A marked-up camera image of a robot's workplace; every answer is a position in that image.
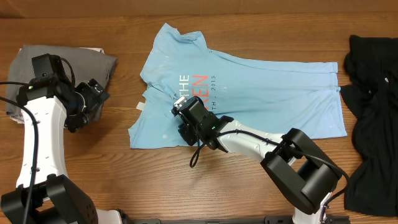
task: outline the light blue shirt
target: light blue shirt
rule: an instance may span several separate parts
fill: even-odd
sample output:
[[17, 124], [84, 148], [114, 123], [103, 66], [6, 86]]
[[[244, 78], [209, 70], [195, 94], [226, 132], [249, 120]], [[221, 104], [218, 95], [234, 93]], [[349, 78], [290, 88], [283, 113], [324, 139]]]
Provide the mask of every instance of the light blue shirt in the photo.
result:
[[201, 32], [180, 35], [165, 24], [141, 72], [144, 111], [129, 129], [132, 148], [187, 146], [170, 113], [181, 96], [268, 133], [291, 128], [311, 138], [346, 136], [337, 63], [266, 62], [208, 49]]

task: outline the gray cloth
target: gray cloth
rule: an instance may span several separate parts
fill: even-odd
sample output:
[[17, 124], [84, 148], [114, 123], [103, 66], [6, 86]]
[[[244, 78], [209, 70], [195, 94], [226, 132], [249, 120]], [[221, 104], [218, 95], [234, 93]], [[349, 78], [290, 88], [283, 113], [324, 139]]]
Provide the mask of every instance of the gray cloth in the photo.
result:
[[[117, 61], [116, 57], [105, 55], [90, 49], [46, 45], [24, 45], [15, 60], [11, 63], [8, 73], [8, 81], [28, 83], [35, 77], [32, 66], [32, 57], [43, 54], [58, 55], [67, 59], [75, 74], [76, 86], [81, 82], [88, 82], [94, 78], [101, 86], [106, 88], [109, 79], [113, 75]], [[62, 63], [65, 73], [70, 79], [70, 69], [65, 62]], [[6, 98], [16, 101], [19, 87], [20, 86], [18, 85], [8, 85], [6, 88]], [[6, 113], [16, 120], [21, 120], [22, 118], [21, 109], [14, 105], [10, 105], [9, 103], [6, 104]], [[95, 113], [93, 120], [97, 121], [100, 117], [101, 107]]]

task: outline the black fabric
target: black fabric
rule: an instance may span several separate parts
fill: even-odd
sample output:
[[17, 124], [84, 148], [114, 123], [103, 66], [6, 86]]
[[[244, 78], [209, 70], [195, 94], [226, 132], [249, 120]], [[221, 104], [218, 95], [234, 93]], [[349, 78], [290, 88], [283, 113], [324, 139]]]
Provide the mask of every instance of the black fabric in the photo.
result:
[[398, 39], [352, 35], [341, 95], [357, 117], [353, 144], [363, 163], [351, 176], [348, 210], [398, 216]]

